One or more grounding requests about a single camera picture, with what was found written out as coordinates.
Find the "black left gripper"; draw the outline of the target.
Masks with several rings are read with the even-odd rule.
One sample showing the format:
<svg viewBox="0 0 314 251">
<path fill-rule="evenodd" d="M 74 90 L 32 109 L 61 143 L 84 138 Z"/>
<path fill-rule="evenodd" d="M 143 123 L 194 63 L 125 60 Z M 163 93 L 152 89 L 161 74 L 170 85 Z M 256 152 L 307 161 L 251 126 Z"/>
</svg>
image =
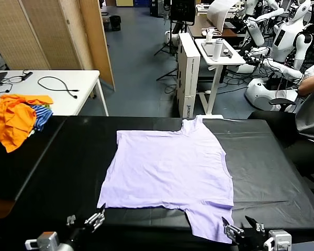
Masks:
<svg viewBox="0 0 314 251">
<path fill-rule="evenodd" d="M 66 218 L 67 225 L 74 225 L 76 220 L 75 215 L 69 215 Z M 80 245 L 82 244 L 86 238 L 95 232 L 104 222 L 105 220 L 105 204 L 97 209 L 96 213 L 94 213 L 91 217 L 85 220 L 83 227 L 74 228 L 72 233 L 68 238 L 69 245 Z"/>
</svg>

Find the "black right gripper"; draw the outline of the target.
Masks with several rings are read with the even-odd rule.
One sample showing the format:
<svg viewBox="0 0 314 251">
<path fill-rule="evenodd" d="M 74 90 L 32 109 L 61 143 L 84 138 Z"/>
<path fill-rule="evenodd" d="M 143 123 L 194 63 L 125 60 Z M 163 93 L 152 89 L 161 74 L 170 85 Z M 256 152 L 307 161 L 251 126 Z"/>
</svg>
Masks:
<svg viewBox="0 0 314 251">
<path fill-rule="evenodd" d="M 221 217 L 224 233 L 228 237 L 235 237 L 232 243 L 237 245 L 238 250 L 268 250 L 268 248 L 264 246 L 264 242 L 268 240 L 267 234 L 263 234 L 264 224 L 257 222 L 254 218 L 247 215 L 245 218 L 256 232 L 244 232 L 243 229 L 231 225 L 224 217 Z"/>
</svg>

